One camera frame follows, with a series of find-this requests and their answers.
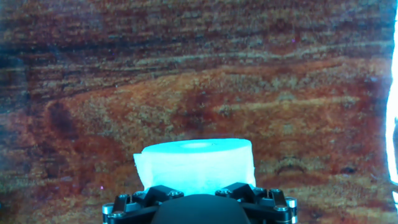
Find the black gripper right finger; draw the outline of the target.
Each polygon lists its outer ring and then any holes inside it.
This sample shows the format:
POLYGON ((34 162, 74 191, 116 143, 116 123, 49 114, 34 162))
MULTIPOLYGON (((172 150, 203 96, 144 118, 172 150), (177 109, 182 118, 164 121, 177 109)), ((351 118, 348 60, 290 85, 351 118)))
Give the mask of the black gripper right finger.
POLYGON ((237 182, 218 189, 215 195, 237 202, 250 223, 298 223, 297 199, 286 197, 280 189, 267 190, 237 182))

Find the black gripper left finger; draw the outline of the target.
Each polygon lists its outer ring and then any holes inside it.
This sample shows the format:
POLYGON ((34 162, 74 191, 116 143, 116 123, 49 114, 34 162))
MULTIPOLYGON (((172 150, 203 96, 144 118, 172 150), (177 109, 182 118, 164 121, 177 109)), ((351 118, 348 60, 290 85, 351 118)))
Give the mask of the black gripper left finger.
POLYGON ((102 206, 103 224, 150 224, 163 202, 183 197, 179 190, 157 185, 131 195, 115 196, 113 203, 102 206))

